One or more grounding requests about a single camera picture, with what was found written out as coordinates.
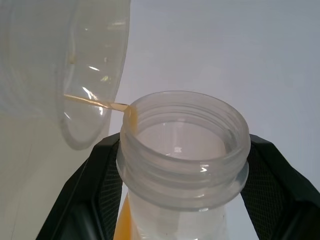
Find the yellow liquid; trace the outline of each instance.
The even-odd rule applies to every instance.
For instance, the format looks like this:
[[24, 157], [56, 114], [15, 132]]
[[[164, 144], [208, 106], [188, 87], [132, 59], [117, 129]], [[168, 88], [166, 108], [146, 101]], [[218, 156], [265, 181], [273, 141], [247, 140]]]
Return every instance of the yellow liquid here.
[[113, 240], [131, 240], [131, 229], [131, 213], [127, 195], [116, 223]]
[[65, 94], [64, 97], [67, 100], [70, 100], [73, 102], [124, 112], [124, 114], [128, 114], [128, 116], [129, 116], [129, 123], [130, 123], [130, 128], [131, 128], [132, 132], [134, 134], [137, 132], [138, 113], [137, 113], [137, 109], [133, 106], [130, 106], [128, 104], [123, 104], [123, 103], [91, 100], [91, 99], [87, 99], [84, 97], [73, 96], [73, 95], [68, 95], [68, 94]]

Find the translucent plastic bottle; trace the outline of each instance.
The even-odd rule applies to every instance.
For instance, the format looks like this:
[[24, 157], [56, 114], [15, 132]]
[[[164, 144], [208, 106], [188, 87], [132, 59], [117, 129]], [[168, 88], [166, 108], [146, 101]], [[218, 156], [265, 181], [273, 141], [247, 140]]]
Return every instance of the translucent plastic bottle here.
[[64, 94], [115, 100], [129, 19], [130, 0], [0, 0], [0, 113], [45, 117], [89, 147], [111, 112]]
[[154, 93], [132, 106], [137, 133], [125, 115], [117, 156], [131, 240], [227, 239], [224, 204], [249, 171], [244, 118], [223, 101], [185, 91]]

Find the bottle neck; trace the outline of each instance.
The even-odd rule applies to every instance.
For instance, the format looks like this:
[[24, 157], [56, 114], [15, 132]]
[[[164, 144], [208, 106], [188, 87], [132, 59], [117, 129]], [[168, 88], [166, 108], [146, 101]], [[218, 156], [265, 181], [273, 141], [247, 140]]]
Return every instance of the bottle neck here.
[[248, 126], [227, 103], [183, 91], [160, 92], [133, 103], [137, 133], [123, 117], [119, 174], [140, 198], [167, 209], [221, 206], [244, 187]]

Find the plastic bottle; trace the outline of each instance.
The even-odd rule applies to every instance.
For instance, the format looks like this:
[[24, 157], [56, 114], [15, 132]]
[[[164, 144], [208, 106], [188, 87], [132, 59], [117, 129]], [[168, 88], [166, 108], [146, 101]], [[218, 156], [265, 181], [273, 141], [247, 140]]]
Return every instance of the plastic bottle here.
[[223, 101], [185, 91], [154, 93], [132, 106], [137, 133], [125, 115], [117, 156], [137, 231], [130, 228], [130, 240], [226, 239], [224, 204], [249, 171], [244, 118]]
[[127, 50], [130, 0], [0, 0], [0, 112], [45, 117], [74, 149], [90, 146], [114, 102]]

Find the white wall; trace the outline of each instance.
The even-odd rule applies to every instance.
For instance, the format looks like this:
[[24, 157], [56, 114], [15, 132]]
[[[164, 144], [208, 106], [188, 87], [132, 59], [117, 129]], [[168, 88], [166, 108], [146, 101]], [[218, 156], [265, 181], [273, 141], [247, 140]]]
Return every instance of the white wall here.
[[[320, 190], [319, 10], [318, 0], [132, 0], [117, 101], [165, 90], [220, 98]], [[110, 134], [121, 124], [115, 112]], [[32, 240], [90, 149], [69, 149], [43, 120], [0, 115], [0, 129], [0, 239]], [[227, 211], [230, 240], [257, 239], [241, 197]]]

